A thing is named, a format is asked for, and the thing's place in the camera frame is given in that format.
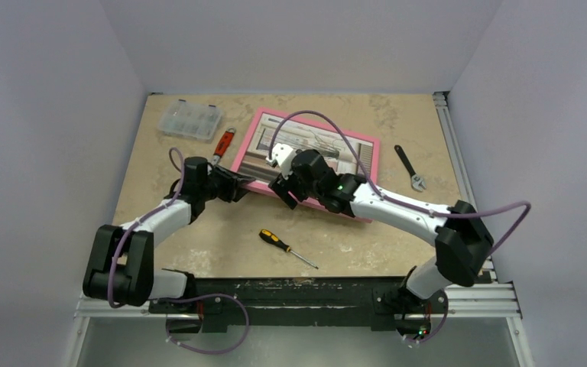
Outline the pink picture frame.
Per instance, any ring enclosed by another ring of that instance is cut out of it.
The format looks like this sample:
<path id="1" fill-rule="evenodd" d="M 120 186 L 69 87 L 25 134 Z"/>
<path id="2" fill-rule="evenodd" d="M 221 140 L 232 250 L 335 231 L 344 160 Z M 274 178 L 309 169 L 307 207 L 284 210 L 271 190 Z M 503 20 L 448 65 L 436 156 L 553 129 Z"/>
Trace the pink picture frame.
<path id="1" fill-rule="evenodd" d="M 248 185 L 250 191 L 275 197 L 268 184 L 278 175 L 278 170 L 268 166 L 266 157 L 275 129 L 286 112 L 259 108 L 239 146 L 231 170 L 255 181 Z M 317 122 L 301 115 L 287 121 L 276 137 L 277 143 L 298 150 L 314 149 L 338 174 L 368 172 L 373 182 L 378 179 L 381 142 L 370 135 L 345 130 L 344 138 L 329 124 Z"/>

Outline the yellow black screwdriver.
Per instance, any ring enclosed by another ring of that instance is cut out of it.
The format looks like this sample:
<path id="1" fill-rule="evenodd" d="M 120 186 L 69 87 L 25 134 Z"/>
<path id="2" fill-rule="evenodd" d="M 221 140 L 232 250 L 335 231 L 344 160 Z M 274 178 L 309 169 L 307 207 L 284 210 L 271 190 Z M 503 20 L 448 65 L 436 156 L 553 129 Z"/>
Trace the yellow black screwdriver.
<path id="1" fill-rule="evenodd" d="M 262 229 L 259 232 L 259 237 L 261 238 L 262 241 L 264 241 L 265 243 L 272 245 L 280 250 L 283 250 L 286 253 L 290 253 L 293 256 L 297 257 L 298 259 L 300 259 L 301 261 L 303 261 L 304 263 L 306 263 L 307 265 L 309 265 L 312 268 L 315 268 L 317 270 L 319 270 L 319 266 L 316 265 L 315 263 L 313 263 L 311 260 L 303 257 L 301 254 L 299 254 L 298 252 L 294 251 L 288 244 L 286 244 L 285 242 L 283 242 L 277 235 L 275 235 L 272 231 L 269 231 L 267 229 Z"/>

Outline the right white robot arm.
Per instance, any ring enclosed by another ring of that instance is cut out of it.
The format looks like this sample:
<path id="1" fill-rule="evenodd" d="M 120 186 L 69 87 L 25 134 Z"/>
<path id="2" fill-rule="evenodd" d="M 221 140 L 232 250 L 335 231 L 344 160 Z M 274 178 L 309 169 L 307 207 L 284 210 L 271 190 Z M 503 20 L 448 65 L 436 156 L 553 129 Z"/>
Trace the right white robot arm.
<path id="1" fill-rule="evenodd" d="M 451 284 L 471 287 L 477 280 L 493 238 L 473 206 L 425 203 L 384 190 L 365 177 L 337 174 L 316 150 L 278 144 L 266 162 L 279 174 L 269 187 L 291 209 L 307 199 L 331 213 L 382 222 L 422 239 L 435 255 L 412 270 L 398 291 L 401 306 L 419 310 L 437 291 Z"/>

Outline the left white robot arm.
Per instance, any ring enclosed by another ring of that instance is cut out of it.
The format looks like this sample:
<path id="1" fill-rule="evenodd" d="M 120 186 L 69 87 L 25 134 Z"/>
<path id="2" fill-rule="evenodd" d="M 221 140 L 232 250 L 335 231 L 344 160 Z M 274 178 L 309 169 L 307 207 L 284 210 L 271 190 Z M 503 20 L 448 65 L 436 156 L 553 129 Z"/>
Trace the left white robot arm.
<path id="1" fill-rule="evenodd" d="M 120 226 L 103 225 L 95 234 L 83 278 L 85 296 L 106 300 L 113 308 L 141 306 L 167 299 L 177 312 L 191 311 L 197 292 L 185 271 L 157 270 L 154 250 L 192 224 L 211 200 L 236 203 L 254 178 L 210 164 L 202 157 L 183 160 L 181 176 L 149 213 Z"/>

